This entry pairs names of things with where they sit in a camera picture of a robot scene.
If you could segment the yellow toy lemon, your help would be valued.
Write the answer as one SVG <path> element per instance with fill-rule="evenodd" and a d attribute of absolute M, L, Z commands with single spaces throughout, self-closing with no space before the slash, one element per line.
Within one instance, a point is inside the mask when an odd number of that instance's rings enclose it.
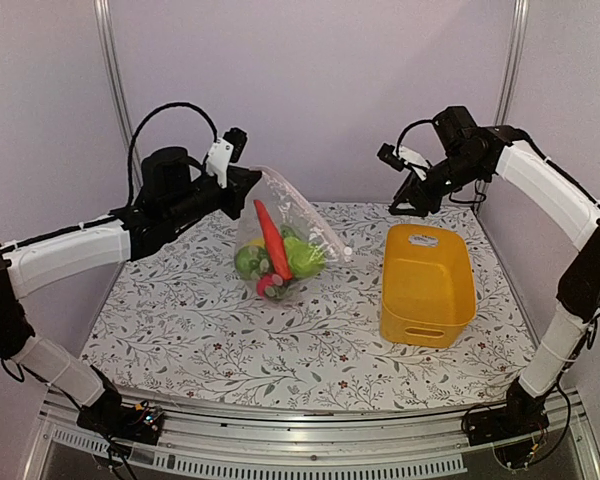
<path fill-rule="evenodd" d="M 256 247 L 260 247 L 260 248 L 264 248 L 265 247 L 265 241 L 263 238 L 257 238 L 254 239 L 252 241 L 249 242 L 250 246 L 256 246 Z"/>

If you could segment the orange toy carrot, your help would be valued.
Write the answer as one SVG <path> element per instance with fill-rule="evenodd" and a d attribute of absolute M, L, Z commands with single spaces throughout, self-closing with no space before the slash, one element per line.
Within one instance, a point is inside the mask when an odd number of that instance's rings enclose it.
<path fill-rule="evenodd" d="M 253 204 L 274 270 L 284 281 L 290 281 L 293 275 L 288 264 L 283 238 L 264 203 L 260 200 L 254 200 Z"/>

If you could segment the green toy apple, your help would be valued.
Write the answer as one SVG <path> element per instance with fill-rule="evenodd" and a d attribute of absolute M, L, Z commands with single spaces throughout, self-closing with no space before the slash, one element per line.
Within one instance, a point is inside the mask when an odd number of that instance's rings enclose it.
<path fill-rule="evenodd" d="M 272 264 L 264 247 L 246 245 L 234 256 L 237 273 L 243 280 L 259 280 L 272 271 Z"/>

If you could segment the clear zip top bag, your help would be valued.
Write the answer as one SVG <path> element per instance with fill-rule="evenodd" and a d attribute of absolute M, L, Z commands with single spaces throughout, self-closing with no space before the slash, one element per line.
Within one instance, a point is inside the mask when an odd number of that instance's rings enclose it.
<path fill-rule="evenodd" d="M 291 297 L 296 290 L 305 286 L 309 280 L 317 277 L 325 269 L 350 261 L 353 254 L 349 259 L 343 258 L 342 250 L 347 245 L 317 209 L 282 174 L 265 166 L 258 166 L 255 170 L 262 172 L 262 178 L 246 197 L 237 227 L 233 262 L 240 248 L 249 245 L 249 242 L 254 239 L 263 238 L 254 200 L 264 203 L 283 239 L 293 236 L 317 246 L 323 251 L 325 258 L 325 268 L 317 275 L 305 279 L 297 279 L 293 276 L 290 281 L 285 281 L 287 291 L 281 299 L 263 298 L 271 302 L 281 302 Z M 256 284 L 259 280 L 243 281 L 258 295 Z"/>

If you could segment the green toy leafy vegetable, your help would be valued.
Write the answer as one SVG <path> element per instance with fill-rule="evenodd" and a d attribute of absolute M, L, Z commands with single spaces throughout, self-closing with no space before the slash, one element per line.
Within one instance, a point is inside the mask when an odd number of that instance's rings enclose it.
<path fill-rule="evenodd" d="M 283 244 L 293 276 L 305 279 L 317 275 L 325 268 L 323 251 L 297 237 L 286 237 Z"/>

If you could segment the red toy bell pepper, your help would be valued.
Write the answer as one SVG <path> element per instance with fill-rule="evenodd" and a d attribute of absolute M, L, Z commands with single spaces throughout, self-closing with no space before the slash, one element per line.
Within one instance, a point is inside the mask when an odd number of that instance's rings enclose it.
<path fill-rule="evenodd" d="M 269 300 L 281 299 L 286 291 L 287 285 L 278 274 L 265 275 L 256 284 L 258 295 Z"/>

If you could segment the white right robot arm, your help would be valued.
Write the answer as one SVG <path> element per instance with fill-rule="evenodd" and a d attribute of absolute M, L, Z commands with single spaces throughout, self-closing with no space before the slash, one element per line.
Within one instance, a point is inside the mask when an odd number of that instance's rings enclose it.
<path fill-rule="evenodd" d="M 600 312 L 600 200 L 547 156 L 527 131 L 479 125 L 469 110 L 449 106 L 402 129 L 378 158 L 407 177 L 394 194 L 395 215 L 426 217 L 465 186 L 497 179 L 521 194 L 569 246 L 555 310 L 536 353 L 509 389 L 519 396 L 497 415 L 497 427 L 517 436 L 532 424 L 529 399 L 545 396 L 579 355 Z"/>

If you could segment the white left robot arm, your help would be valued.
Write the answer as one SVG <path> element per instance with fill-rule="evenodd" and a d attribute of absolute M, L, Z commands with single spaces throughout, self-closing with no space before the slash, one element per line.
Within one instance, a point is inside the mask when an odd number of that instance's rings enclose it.
<path fill-rule="evenodd" d="M 112 388 L 53 341 L 37 335 L 23 298 L 59 281 L 106 266 L 137 261 L 216 211 L 239 218 L 262 173 L 237 166 L 241 150 L 215 142 L 199 163 L 183 147 L 165 147 L 142 163 L 143 185 L 130 205 L 95 220 L 0 244 L 0 360 L 11 360 L 90 407 L 91 419 L 108 434 L 128 426 L 128 412 L 108 395 Z"/>

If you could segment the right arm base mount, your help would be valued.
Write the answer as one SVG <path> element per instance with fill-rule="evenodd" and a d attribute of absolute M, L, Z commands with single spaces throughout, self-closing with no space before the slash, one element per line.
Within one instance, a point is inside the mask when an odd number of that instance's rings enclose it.
<path fill-rule="evenodd" d="M 545 412 L 548 394 L 532 397 L 514 381 L 508 388 L 505 403 L 500 407 L 475 405 L 461 420 L 461 430 L 471 446 L 497 443 L 507 444 L 495 448 L 496 460 L 509 469 L 529 467 L 539 450 L 537 441 L 527 438 L 511 443 L 512 439 L 540 433 L 549 426 Z"/>

